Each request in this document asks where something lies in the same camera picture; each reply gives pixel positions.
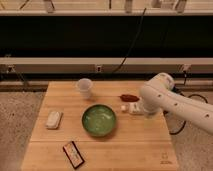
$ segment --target white cup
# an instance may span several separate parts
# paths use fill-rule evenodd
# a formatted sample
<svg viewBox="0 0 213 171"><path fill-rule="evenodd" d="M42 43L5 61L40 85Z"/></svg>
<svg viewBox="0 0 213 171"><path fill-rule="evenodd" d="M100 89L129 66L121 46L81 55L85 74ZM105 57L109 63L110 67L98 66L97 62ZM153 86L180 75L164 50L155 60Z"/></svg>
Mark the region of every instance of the white cup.
<svg viewBox="0 0 213 171"><path fill-rule="evenodd" d="M83 99L89 99L92 96L92 80L82 78L76 83L77 90L81 93Z"/></svg>

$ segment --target terrazzo floor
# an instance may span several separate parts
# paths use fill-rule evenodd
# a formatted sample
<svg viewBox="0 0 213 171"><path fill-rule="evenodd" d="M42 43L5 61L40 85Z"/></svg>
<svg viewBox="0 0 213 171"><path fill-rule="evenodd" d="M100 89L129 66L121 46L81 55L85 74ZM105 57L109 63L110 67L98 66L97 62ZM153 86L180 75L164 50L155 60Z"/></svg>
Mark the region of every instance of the terrazzo floor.
<svg viewBox="0 0 213 171"><path fill-rule="evenodd" d="M213 104L213 92L199 94ZM43 92L0 93L0 171L20 171L43 97ZM170 131L182 123L172 114L166 115L166 120ZM181 171L213 170L212 135L187 122L179 135L172 136L172 142Z"/></svg>

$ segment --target bowl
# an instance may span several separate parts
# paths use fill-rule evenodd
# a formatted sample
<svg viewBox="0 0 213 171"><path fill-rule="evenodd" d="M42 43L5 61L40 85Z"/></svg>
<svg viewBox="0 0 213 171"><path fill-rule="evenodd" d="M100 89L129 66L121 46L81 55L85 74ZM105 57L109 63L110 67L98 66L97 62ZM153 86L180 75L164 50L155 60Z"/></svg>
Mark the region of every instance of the bowl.
<svg viewBox="0 0 213 171"><path fill-rule="evenodd" d="M103 137L115 128L116 116L106 105L93 105L84 112L82 125L91 136Z"/></svg>

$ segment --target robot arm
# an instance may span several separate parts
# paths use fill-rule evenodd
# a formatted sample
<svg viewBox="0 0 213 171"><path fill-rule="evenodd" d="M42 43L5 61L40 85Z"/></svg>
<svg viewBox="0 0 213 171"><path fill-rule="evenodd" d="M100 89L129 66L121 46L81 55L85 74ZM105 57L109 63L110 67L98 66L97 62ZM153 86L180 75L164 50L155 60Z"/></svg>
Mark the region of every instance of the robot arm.
<svg viewBox="0 0 213 171"><path fill-rule="evenodd" d="M140 89L140 108L153 114L162 108L213 134L213 106L173 93L173 78L160 73Z"/></svg>

